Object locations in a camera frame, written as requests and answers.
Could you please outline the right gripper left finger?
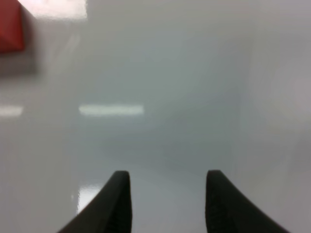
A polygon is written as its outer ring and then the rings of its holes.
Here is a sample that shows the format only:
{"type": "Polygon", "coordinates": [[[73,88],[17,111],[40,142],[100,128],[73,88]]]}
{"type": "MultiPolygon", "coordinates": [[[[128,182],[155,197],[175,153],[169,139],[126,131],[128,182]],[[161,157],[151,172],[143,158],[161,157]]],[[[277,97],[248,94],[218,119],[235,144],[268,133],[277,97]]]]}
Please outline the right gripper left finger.
{"type": "Polygon", "coordinates": [[[116,171],[95,198],[61,233],[130,233],[131,183],[128,171],[116,171]]]}

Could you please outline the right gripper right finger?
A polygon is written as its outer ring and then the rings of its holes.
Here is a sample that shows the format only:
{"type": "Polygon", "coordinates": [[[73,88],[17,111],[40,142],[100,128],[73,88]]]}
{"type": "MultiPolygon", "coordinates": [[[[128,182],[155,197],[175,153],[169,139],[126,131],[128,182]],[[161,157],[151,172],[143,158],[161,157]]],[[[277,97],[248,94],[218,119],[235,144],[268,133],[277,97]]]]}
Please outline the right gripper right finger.
{"type": "Polygon", "coordinates": [[[208,233],[287,233],[255,206],[220,171],[206,179],[205,219],[208,233]]]}

